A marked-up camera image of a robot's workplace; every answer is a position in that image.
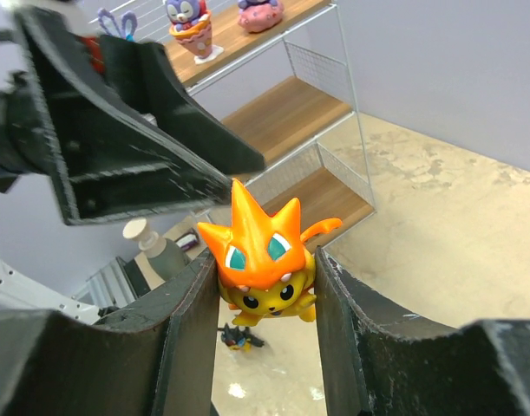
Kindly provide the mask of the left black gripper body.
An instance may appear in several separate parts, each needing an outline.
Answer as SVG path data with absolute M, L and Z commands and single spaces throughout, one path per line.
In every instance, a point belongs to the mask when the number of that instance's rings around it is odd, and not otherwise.
M 0 30 L 0 42 L 21 46 L 28 68 L 10 72 L 0 89 L 0 192 L 19 177 L 42 174 L 56 182 L 56 127 L 49 97 L 56 92 L 56 70 L 43 51 L 43 30 L 32 25 Z

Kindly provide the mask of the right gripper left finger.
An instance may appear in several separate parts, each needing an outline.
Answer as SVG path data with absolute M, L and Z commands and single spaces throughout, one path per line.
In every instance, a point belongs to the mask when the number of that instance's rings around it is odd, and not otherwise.
M 213 415 L 218 314 L 208 251 L 94 325 L 0 311 L 0 415 Z

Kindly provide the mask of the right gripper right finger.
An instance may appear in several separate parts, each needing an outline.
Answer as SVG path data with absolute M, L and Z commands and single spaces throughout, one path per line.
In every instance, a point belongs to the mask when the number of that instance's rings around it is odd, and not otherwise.
M 451 328 L 315 259 L 328 414 L 530 415 L 530 320 Z

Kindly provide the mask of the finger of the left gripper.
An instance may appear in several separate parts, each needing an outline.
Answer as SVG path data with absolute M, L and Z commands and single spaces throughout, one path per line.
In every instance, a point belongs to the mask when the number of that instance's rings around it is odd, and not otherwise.
M 104 74 L 121 99 L 222 173 L 265 169 L 263 154 L 207 112 L 179 80 L 166 48 L 102 35 Z
M 49 111 L 56 127 L 56 182 L 63 221 L 95 224 L 223 204 L 232 181 L 126 104 L 98 75 L 61 14 L 18 6 L 16 27 L 43 30 L 56 70 Z

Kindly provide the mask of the small purple bunny toy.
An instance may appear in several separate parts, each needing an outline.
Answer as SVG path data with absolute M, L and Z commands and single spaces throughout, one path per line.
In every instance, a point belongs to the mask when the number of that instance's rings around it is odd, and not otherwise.
M 120 37 L 130 42 L 134 40 L 138 21 L 133 11 L 126 12 L 121 16 L 120 20 L 117 20 L 112 12 L 100 8 L 97 13 L 97 20 L 107 35 Z

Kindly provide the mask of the orange dragon toy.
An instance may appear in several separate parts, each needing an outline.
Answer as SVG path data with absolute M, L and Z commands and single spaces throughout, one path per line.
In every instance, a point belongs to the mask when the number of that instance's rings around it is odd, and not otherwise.
M 316 263 L 305 243 L 341 225 L 340 218 L 326 218 L 302 231 L 298 198 L 270 216 L 234 179 L 232 223 L 197 223 L 218 266 L 220 296 L 237 312 L 232 324 L 254 327 L 264 319 L 293 316 L 314 322 Z

